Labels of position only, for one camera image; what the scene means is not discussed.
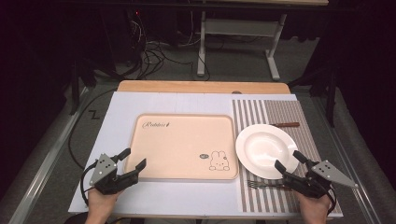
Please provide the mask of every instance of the knife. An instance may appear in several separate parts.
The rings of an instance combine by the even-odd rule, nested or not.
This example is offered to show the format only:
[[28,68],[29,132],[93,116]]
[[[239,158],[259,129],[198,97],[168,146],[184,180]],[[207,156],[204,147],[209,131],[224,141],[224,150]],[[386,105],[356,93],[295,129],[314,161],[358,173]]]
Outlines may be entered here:
[[300,123],[299,122],[289,122],[289,123],[275,123],[275,124],[270,124],[272,126],[275,126],[277,128],[285,128],[285,127],[299,127]]

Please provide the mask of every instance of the placemat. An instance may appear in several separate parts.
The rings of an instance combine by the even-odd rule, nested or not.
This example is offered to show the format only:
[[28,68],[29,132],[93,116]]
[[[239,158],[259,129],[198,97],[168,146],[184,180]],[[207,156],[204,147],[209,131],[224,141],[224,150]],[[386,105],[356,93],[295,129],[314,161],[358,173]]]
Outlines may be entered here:
[[[282,128],[289,134],[301,151],[312,161],[320,161],[304,112],[298,101],[233,100],[233,122],[235,136],[253,124],[300,122],[300,127]],[[266,188],[253,189],[247,186],[248,180],[264,181],[271,184],[282,182],[260,178],[247,170],[239,162],[241,212],[299,213],[299,204],[292,191]],[[294,172],[298,176],[306,173],[305,165],[299,164]],[[333,213],[342,213],[337,204]]]

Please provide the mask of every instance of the plate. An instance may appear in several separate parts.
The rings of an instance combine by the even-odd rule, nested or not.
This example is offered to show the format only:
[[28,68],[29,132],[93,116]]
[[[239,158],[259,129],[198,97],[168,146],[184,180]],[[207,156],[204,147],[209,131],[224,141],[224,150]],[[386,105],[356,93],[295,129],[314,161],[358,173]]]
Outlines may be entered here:
[[254,124],[242,130],[236,138],[235,149],[242,164],[254,175],[265,179],[282,178],[275,168],[276,160],[289,173],[293,173],[299,163],[292,155],[294,150],[298,150],[293,139],[268,124]]

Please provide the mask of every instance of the tray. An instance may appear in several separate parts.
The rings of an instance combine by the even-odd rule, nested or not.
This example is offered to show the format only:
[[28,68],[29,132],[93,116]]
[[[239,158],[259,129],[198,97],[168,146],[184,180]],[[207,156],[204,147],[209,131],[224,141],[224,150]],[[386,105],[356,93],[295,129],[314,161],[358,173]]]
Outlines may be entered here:
[[143,159],[139,178],[227,180],[238,176],[233,120],[223,115],[142,114],[124,172]]

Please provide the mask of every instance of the wooden table edge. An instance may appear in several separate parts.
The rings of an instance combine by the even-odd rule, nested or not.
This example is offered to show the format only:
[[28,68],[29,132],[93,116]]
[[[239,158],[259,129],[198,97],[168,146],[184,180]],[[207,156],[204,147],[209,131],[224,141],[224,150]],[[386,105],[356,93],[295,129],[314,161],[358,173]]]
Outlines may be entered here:
[[124,80],[117,91],[290,94],[288,85],[281,82]]

